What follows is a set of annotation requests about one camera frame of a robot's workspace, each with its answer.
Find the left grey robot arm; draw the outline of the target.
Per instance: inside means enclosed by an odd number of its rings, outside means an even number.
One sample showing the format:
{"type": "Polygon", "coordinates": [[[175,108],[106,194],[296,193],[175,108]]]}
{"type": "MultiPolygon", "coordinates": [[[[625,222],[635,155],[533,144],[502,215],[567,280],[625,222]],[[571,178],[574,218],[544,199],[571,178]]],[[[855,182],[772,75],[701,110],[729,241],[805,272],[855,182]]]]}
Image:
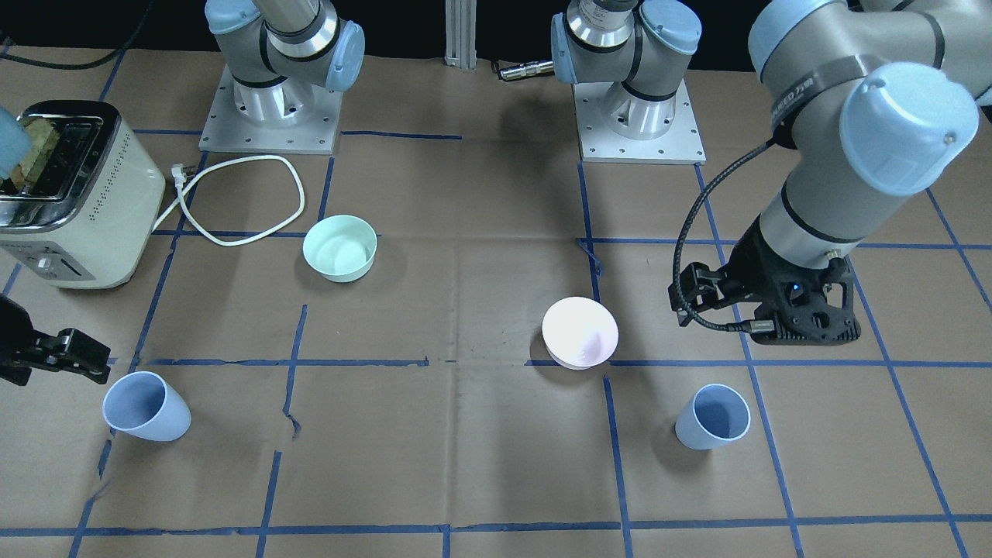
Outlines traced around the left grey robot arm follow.
{"type": "MultiPolygon", "coordinates": [[[[588,161],[704,162],[684,75],[701,21],[679,1],[573,1],[550,24],[588,161]]],[[[847,255],[970,144],[990,103],[988,1],[773,1],[748,49],[771,138],[800,152],[783,187],[712,270],[683,264],[682,326],[765,345],[859,336],[847,255]]]]}

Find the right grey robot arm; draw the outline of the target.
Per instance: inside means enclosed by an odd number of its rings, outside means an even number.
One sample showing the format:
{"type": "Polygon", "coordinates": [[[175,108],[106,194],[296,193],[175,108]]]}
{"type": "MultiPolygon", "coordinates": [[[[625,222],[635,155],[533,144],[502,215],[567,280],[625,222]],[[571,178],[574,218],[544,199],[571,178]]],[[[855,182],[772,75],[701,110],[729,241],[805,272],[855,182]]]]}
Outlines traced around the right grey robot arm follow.
{"type": "MultiPolygon", "coordinates": [[[[208,1],[226,71],[201,147],[332,151],[340,96],[366,38],[329,1],[208,1]]],[[[59,288],[126,283],[164,220],[164,177],[106,102],[50,100],[2,113],[2,249],[59,288]]]]}

